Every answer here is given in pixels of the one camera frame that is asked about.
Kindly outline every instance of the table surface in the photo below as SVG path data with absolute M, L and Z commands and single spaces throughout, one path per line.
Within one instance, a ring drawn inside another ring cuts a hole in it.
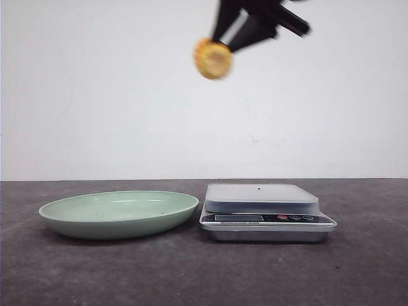
M 207 184 L 293 183 L 338 222 L 321 244 L 213 242 L 198 219 Z M 183 225 L 114 241 L 68 238 L 38 209 L 118 190 L 197 196 Z M 120 180 L 2 182 L 1 301 L 64 305 L 408 305 L 408 180 Z

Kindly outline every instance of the green plate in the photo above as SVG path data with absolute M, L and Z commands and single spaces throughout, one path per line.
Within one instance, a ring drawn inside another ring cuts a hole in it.
M 168 191 L 85 194 L 48 203 L 38 211 L 48 227 L 84 239 L 123 239 L 166 231 L 191 217 L 194 196 Z

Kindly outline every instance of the digital scale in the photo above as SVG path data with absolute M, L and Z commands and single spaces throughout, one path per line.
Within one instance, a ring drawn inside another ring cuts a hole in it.
M 214 240 L 320 242 L 337 223 L 292 184 L 210 184 L 200 217 Z

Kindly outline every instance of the white backdrop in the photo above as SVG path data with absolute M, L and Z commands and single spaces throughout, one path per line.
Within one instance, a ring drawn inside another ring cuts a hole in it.
M 2 179 L 408 177 L 408 1 L 285 5 L 215 82 L 216 0 L 3 0 Z

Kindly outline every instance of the yellow cookie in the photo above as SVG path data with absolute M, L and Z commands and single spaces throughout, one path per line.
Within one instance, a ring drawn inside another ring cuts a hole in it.
M 203 38 L 197 44 L 194 60 L 203 77 L 213 80 L 224 77 L 231 69 L 232 53 L 223 43 Z

